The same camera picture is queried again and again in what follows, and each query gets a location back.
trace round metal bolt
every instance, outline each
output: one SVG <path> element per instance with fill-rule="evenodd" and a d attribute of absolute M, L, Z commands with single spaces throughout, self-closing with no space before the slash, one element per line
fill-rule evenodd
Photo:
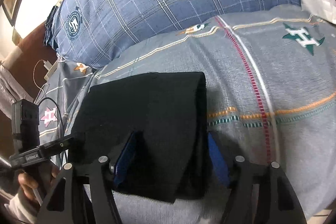
<path fill-rule="evenodd" d="M 69 169 L 72 168 L 72 164 L 71 163 L 67 163 L 67 164 L 64 164 L 63 167 L 64 167 L 65 170 L 69 170 Z"/>
<path fill-rule="evenodd" d="M 278 169 L 278 168 L 280 167 L 280 164 L 277 163 L 276 161 L 273 161 L 273 162 L 271 163 L 271 165 L 272 165 L 272 167 L 275 168 L 275 169 Z"/>
<path fill-rule="evenodd" d="M 99 159 L 98 159 L 98 161 L 99 162 L 105 162 L 105 161 L 107 161 L 107 157 L 106 156 L 101 156 Z"/>
<path fill-rule="evenodd" d="M 236 161 L 238 161 L 238 162 L 244 162 L 245 158 L 243 156 L 236 156 Z"/>

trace black fabric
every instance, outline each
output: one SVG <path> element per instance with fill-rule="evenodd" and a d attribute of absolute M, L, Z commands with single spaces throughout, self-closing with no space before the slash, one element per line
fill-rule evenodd
<path fill-rule="evenodd" d="M 200 198 L 209 162 L 206 105 L 202 72 L 146 73 L 93 86 L 72 129 L 85 144 L 69 160 L 89 164 L 140 131 L 135 159 L 116 190 L 166 202 Z"/>

